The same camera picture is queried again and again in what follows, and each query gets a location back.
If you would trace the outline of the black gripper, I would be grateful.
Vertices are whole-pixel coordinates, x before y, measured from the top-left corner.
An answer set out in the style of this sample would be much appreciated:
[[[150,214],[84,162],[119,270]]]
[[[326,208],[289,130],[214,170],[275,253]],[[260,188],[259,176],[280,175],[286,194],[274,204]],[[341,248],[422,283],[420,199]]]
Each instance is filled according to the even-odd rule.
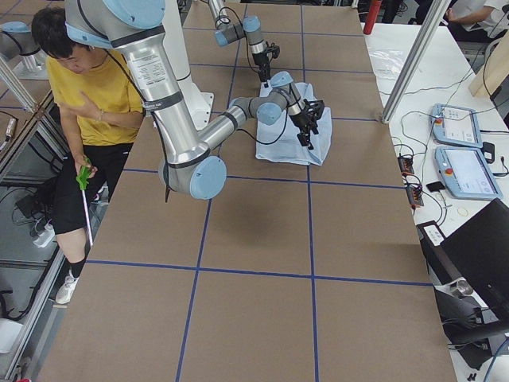
[[[266,41],[251,46],[251,55],[254,65],[258,71],[258,78],[264,88],[268,88],[270,75],[270,61],[277,59],[280,54],[280,47],[275,43],[269,44]]]
[[[303,104],[298,105],[297,114],[292,115],[293,124],[299,129],[297,139],[301,146],[308,150],[313,150],[314,146],[311,142],[310,131],[317,133],[317,121],[321,119],[324,112],[323,100],[307,100],[303,99]]]

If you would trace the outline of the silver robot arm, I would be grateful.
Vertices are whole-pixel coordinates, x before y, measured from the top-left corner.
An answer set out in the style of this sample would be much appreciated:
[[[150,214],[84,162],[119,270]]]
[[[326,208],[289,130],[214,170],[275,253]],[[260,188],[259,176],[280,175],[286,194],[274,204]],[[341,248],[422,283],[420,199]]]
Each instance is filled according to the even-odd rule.
[[[215,24],[215,37],[218,46],[224,47],[244,40],[247,47],[247,61],[250,69],[258,75],[264,88],[269,87],[272,60],[278,58],[280,47],[269,44],[262,34],[258,17],[247,16],[243,20],[223,1],[206,1]]]
[[[300,144],[311,147],[324,104],[305,99],[289,73],[269,73],[269,45],[257,18],[232,23],[222,2],[208,4],[218,43],[244,40],[269,87],[266,96],[235,99],[211,119],[213,96],[192,81],[174,1],[67,1],[64,6],[73,41],[115,49],[125,58],[143,106],[159,131],[164,154],[159,174],[168,191],[202,200],[215,197],[224,186],[227,168],[213,150],[251,118],[271,125],[287,114],[298,129]]]

